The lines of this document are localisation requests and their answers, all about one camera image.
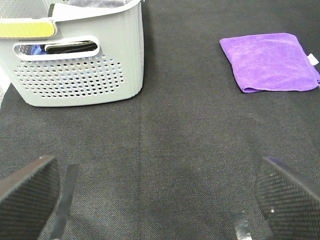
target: dark gray fabric surface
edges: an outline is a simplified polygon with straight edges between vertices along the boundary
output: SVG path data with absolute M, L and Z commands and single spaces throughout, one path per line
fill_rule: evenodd
M 57 156 L 80 163 L 64 239 L 254 239 L 272 234 L 254 197 L 262 156 L 320 182 L 320 89 L 239 90 L 221 38 L 288 32 L 320 58 L 318 1 L 148 0 L 144 87 L 132 99 L 37 108 L 11 86 L 0 110 L 0 177 Z M 50 235 L 53 218 L 41 239 Z

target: black fabric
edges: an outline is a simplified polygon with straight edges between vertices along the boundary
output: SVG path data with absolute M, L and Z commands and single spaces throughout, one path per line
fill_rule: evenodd
M 11 86 L 0 177 L 41 155 L 80 164 L 64 239 L 272 239 L 254 196 L 262 156 L 320 182 L 320 89 L 239 90 L 219 40 L 288 32 L 320 59 L 320 2 L 148 0 L 144 87 L 132 99 L 39 108 Z M 48 239 L 49 220 L 41 239 Z

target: yellow label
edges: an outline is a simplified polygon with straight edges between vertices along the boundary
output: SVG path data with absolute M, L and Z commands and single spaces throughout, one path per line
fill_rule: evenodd
M 51 37 L 56 32 L 51 22 L 0 23 L 0 38 Z

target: gray plastic basket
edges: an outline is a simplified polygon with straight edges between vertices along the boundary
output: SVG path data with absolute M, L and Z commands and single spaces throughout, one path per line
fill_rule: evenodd
M 72 9 L 72 16 L 48 18 L 49 6 Z M 56 33 L 47 38 L 0 38 L 0 64 L 30 105 L 80 106 L 135 96 L 143 85 L 144 37 L 141 0 L 118 8 L 85 8 L 66 0 L 2 0 L 0 18 L 44 18 Z M 29 55 L 36 44 L 94 41 L 91 52 Z

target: blue cloth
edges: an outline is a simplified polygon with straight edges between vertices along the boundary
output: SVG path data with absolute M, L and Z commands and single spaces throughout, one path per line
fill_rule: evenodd
M 40 45 L 33 45 L 31 50 L 31 55 L 45 55 L 47 52 L 41 49 Z

